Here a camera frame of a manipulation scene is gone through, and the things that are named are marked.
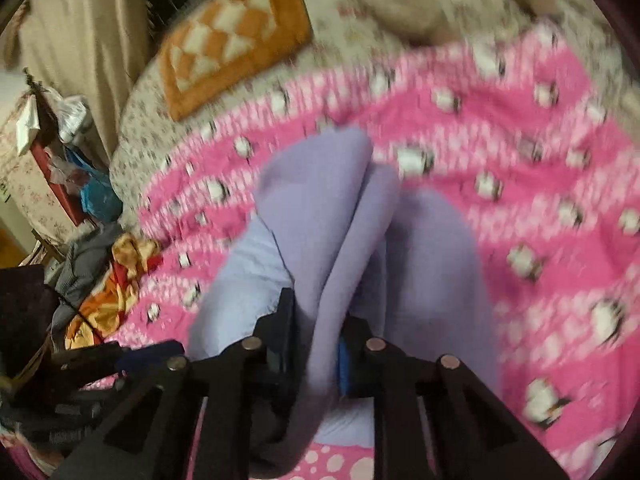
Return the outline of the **lilac fleece jacket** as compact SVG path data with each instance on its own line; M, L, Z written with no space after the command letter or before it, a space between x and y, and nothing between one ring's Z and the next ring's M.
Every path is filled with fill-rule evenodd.
M274 155L254 193L256 214L233 243L190 328L192 359L211 358L296 300L300 386L280 442L266 410L254 419L250 474L292 471L311 443L369 446L372 405L338 390L347 315L409 356L450 353L500 387L492 307L476 240L439 193L405 190L375 162L360 130L328 131Z

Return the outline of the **yellow red cloth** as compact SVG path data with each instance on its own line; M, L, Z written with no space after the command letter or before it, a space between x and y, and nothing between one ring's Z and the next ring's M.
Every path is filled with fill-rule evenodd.
M142 278L163 260L160 243L122 234L112 246L112 261L104 285L91 294L66 326L64 349L102 344L116 333L139 299Z

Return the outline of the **dark grey garment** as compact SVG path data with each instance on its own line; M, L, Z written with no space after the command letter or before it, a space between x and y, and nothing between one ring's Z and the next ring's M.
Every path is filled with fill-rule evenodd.
M102 278L112 258L113 244L123 232L118 222L111 222L70 243L54 285L60 300L52 316L51 327L55 333L66 327L96 282Z

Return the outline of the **blue plastic bag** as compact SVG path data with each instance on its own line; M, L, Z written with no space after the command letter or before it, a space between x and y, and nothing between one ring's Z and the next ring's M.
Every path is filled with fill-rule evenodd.
M122 214L122 201L115 194L108 174L93 167L79 148L64 148L66 160L83 171L88 180L80 188L82 210L99 222L116 221Z

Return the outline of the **white plastic bag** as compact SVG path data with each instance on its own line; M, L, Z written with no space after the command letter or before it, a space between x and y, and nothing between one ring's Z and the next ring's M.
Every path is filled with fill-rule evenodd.
M81 146L96 128L85 96L62 96L55 88L46 88L50 107L58 118L58 137L64 144Z

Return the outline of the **beige curtain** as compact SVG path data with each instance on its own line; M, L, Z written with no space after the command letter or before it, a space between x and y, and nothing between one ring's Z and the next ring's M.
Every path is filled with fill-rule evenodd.
M110 162L120 114L151 57L146 0L29 0L18 62L63 96L84 96Z

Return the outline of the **floral beige bed sheet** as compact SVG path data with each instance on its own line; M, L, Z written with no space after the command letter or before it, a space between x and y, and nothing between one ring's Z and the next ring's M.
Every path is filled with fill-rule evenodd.
M359 0L304 1L312 27L306 47L270 70L240 82L181 122L168 115L157 58L149 62L122 112L119 144L110 168L114 191L124 205L119 219L122 226L137 229L145 185L166 155L192 130L297 76L369 62L413 46L385 30ZM624 32L615 28L613 15L605 10L608 0L558 1L562 15L554 22L577 50L606 105L631 136L638 136L639 72Z

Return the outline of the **orange checkered plush mat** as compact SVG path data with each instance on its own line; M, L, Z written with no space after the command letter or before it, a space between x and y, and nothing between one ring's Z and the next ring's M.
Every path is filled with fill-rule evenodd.
M304 0L206 0L157 55L168 115L181 120L311 40Z

